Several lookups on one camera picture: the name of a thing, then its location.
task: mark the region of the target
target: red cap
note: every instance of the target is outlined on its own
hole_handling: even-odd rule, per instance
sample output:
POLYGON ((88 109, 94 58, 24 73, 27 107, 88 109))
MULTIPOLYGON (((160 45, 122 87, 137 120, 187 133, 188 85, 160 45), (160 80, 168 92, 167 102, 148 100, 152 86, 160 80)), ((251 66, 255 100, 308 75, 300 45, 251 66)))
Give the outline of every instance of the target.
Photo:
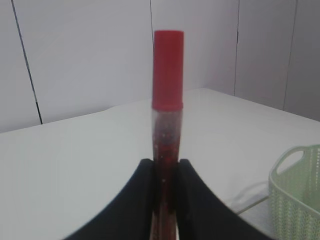
POLYGON ((152 108, 174 112, 183 108, 184 32, 154 32, 152 108))

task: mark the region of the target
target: clear tube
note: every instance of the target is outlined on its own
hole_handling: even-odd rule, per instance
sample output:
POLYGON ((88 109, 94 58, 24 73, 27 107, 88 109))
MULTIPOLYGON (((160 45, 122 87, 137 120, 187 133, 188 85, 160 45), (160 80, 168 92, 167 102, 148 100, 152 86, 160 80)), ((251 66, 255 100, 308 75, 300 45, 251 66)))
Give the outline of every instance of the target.
POLYGON ((157 194, 150 240, 176 239, 172 180, 178 163, 182 115, 182 110, 169 112, 152 110, 152 142, 157 194))

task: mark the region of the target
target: white table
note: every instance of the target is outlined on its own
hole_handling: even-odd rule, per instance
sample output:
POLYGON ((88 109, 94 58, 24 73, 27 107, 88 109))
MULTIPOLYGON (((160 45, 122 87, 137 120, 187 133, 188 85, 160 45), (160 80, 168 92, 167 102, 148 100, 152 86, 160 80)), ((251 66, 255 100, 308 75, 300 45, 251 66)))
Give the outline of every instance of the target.
POLYGON ((258 229, 260 232, 277 239, 274 230, 271 211, 269 210, 269 199, 266 199, 240 214, 240 217, 258 229))
MULTIPOLYGON (((320 122, 196 89, 184 95, 180 158, 237 212, 268 194, 285 150, 319 143, 319 131, 320 122)), ((151 157, 149 100, 0 134, 0 239, 66 237, 151 157)))

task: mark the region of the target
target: plastic basket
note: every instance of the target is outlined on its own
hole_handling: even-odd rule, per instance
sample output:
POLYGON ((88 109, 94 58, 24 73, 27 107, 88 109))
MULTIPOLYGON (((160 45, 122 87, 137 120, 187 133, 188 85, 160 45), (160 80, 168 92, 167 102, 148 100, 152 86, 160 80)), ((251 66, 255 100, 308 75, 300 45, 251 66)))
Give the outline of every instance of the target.
POLYGON ((279 240, 320 240, 320 145, 285 152, 270 172, 269 194, 279 240), (302 158, 279 173, 284 161, 299 151, 302 158))

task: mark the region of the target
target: white wall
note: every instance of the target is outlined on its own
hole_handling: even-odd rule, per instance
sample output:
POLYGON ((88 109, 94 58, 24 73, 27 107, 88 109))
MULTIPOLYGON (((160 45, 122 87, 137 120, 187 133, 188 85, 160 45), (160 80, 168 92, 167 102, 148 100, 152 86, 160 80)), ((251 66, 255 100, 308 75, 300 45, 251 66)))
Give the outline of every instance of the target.
POLYGON ((320 121, 320 1, 298 0, 285 110, 320 121))
MULTIPOLYGON (((15 0, 44 123, 151 97, 149 0, 15 0)), ((152 0, 153 30, 185 31, 184 87, 233 94, 237 0, 152 0)))
MULTIPOLYGON (((278 109, 285 100, 286 111, 320 120, 320 2, 298 0, 294 28, 296 1, 14 2, 44 123, 150 98, 152 28, 185 31, 185 89, 235 92, 278 109)), ((5 132, 40 121, 11 3, 0 4, 5 132)))
POLYGON ((184 86, 234 94, 238 0, 151 0, 153 30, 185 32, 184 86))
POLYGON ((283 109, 296 0, 240 0, 235 95, 283 109))
POLYGON ((16 20, 0 0, 0 133, 40 124, 16 20))
POLYGON ((149 0, 15 0, 44 123, 151 97, 149 0))

